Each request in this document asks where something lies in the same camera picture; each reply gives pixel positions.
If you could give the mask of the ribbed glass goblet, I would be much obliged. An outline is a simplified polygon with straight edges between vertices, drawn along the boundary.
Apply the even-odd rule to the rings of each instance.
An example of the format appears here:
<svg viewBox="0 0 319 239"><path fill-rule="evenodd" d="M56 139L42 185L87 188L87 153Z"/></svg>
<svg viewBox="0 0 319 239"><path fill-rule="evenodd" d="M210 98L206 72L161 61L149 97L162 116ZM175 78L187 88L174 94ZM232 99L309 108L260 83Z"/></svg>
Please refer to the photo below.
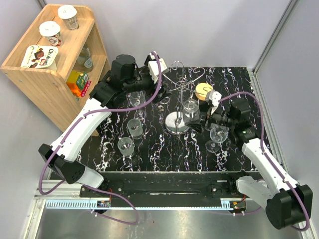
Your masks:
<svg viewBox="0 0 319 239"><path fill-rule="evenodd" d="M182 118L184 123L193 122L199 120L199 105L194 99L188 99L182 104Z"/></svg>

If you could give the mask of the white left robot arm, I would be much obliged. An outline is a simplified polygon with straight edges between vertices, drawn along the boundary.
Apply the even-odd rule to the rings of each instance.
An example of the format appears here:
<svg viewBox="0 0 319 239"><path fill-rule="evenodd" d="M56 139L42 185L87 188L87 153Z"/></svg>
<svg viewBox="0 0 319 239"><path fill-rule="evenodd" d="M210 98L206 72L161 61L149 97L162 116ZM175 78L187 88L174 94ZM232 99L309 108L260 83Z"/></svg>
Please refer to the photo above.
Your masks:
<svg viewBox="0 0 319 239"><path fill-rule="evenodd" d="M168 67L156 52L151 52L138 67L135 58L121 54L112 62L111 69L89 94L83 109L65 132L52 144L42 144L38 150L45 161L43 171L50 168L68 184L79 183L91 187L97 197L107 194L104 177L77 161L84 143L102 121L112 112L136 111L139 107L120 108L128 93L145 91L150 99L142 104L157 103L168 94L162 85L162 76Z"/></svg>

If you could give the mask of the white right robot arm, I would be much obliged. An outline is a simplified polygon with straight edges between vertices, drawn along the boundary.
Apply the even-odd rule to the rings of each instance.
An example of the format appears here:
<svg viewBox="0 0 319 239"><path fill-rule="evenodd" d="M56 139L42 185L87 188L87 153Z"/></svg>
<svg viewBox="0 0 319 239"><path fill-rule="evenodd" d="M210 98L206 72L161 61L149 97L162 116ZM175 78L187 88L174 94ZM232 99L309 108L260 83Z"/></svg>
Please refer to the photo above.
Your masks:
<svg viewBox="0 0 319 239"><path fill-rule="evenodd" d="M227 184L232 197L241 194L255 201L266 212L267 218L276 229L300 228L304 232L310 227L313 192L308 185L300 185L279 164L263 142L263 130L256 130L250 122L250 106L247 99L235 98L227 112L213 111L213 104L199 106L202 114L198 120L191 119L186 125L197 132L203 132L205 124L216 124L229 129L228 137L236 147L253 163L265 181L265 185L243 173L241 177Z"/></svg>

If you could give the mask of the chrome wine glass rack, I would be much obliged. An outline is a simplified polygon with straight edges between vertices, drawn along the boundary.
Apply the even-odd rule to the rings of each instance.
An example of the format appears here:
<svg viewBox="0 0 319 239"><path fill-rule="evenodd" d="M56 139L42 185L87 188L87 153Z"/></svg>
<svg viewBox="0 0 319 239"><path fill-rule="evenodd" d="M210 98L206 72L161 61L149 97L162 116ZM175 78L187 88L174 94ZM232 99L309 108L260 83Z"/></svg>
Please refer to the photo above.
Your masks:
<svg viewBox="0 0 319 239"><path fill-rule="evenodd" d="M170 90L170 92L178 93L177 104L175 111L169 113L165 118L165 127L167 131L172 135L182 135L185 134L189 127L185 126L182 118L182 104L188 99L194 99L195 90L193 89L194 83L198 81L205 74L205 69L202 67L196 67L193 71L194 73L201 73L194 80L189 80L186 77L186 69L181 61L174 61L171 64L171 70L176 71L181 68L181 76L177 78L176 82L173 82L175 88Z"/></svg>

